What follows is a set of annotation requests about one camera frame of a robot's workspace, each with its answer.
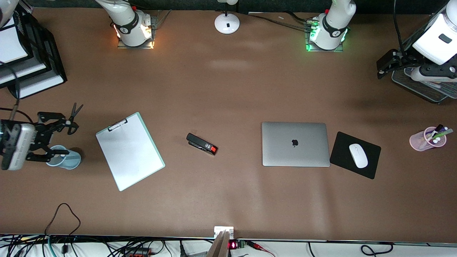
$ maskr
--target white circular base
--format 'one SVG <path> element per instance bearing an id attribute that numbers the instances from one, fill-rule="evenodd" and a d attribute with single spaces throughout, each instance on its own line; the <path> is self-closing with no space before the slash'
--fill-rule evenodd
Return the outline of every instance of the white circular base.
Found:
<path id="1" fill-rule="evenodd" d="M 222 34 L 232 34 L 239 28 L 239 19 L 234 14 L 229 13 L 225 16 L 223 13 L 214 20 L 214 26 Z"/>

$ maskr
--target scissors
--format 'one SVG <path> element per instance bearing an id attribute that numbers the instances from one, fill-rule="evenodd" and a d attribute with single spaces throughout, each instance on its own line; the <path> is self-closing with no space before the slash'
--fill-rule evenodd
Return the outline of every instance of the scissors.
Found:
<path id="1" fill-rule="evenodd" d="M 71 115 L 70 118 L 68 119 L 69 124 L 67 125 L 68 127 L 68 135 L 73 135 L 79 128 L 78 124 L 73 122 L 74 117 L 80 112 L 81 108 L 84 106 L 84 104 L 81 104 L 81 106 L 76 110 L 76 103 L 73 105 L 73 109 L 71 110 Z"/>

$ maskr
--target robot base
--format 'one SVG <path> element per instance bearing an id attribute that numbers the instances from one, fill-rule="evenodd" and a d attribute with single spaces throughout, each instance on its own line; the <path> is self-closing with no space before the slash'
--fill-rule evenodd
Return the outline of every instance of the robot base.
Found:
<path id="1" fill-rule="evenodd" d="M 157 16 L 151 16 L 151 38 L 147 39 L 143 44 L 137 47 L 130 47 L 122 42 L 119 38 L 117 43 L 118 49 L 154 49 L 155 30 L 157 29 Z"/>
<path id="2" fill-rule="evenodd" d="M 325 50 L 316 45 L 316 43 L 312 42 L 310 39 L 311 37 L 311 24 L 305 24 L 305 43 L 306 43 L 306 51 L 308 52 L 336 52 L 336 53 L 341 53 L 343 52 L 343 42 L 340 43 L 340 45 L 333 49 L 333 50 Z"/>

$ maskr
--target clipboard clip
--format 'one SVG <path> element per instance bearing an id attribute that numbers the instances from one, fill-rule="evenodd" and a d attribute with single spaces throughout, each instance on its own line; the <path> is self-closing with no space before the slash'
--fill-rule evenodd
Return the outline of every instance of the clipboard clip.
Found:
<path id="1" fill-rule="evenodd" d="M 113 130 L 119 128 L 120 126 L 122 126 L 122 125 L 124 125 L 124 124 L 126 124 L 126 123 L 128 123 L 127 118 L 122 119 L 122 120 L 120 120 L 120 121 L 114 123 L 113 125 L 108 126 L 108 131 L 111 132 L 111 131 L 113 131 Z"/>

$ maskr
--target clipboard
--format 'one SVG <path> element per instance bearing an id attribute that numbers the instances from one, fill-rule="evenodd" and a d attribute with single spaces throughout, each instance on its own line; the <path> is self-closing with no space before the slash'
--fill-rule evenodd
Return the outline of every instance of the clipboard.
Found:
<path id="1" fill-rule="evenodd" d="M 119 191 L 165 167 L 139 112 L 96 134 Z"/>

